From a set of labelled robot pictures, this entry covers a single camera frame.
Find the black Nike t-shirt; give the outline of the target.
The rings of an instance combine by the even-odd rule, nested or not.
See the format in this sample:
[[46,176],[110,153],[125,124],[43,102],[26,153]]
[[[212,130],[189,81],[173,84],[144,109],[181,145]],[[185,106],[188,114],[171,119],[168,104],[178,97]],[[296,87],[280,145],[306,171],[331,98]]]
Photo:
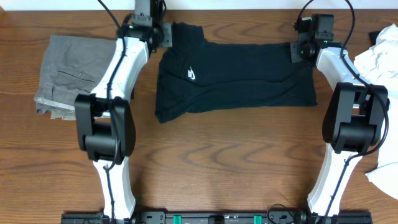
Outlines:
[[159,63],[155,116],[262,106],[315,106],[313,67],[292,63],[289,43],[218,44],[202,27],[172,25],[172,47]]

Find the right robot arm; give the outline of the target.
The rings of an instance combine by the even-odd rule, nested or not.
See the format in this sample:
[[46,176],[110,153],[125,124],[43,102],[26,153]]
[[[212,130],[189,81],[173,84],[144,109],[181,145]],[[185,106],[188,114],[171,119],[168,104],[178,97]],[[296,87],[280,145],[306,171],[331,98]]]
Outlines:
[[333,94],[322,135],[326,153],[307,209],[295,223],[372,223],[370,212],[342,212],[340,202],[358,162],[379,149],[388,132],[388,91],[359,76],[346,45],[334,40],[331,14],[298,16],[298,41],[290,44],[292,63],[310,62],[327,79]]

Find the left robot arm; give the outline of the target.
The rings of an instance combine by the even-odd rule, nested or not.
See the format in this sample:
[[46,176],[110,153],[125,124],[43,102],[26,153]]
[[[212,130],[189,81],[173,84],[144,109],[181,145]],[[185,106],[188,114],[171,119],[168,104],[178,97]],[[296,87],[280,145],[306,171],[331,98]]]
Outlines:
[[74,103],[78,143],[101,181],[104,209],[62,215],[62,223],[137,223],[129,158],[136,143],[130,102],[137,78],[152,52],[172,46],[172,28],[164,22],[165,1],[136,1],[135,10],[117,22],[111,62],[90,94]]

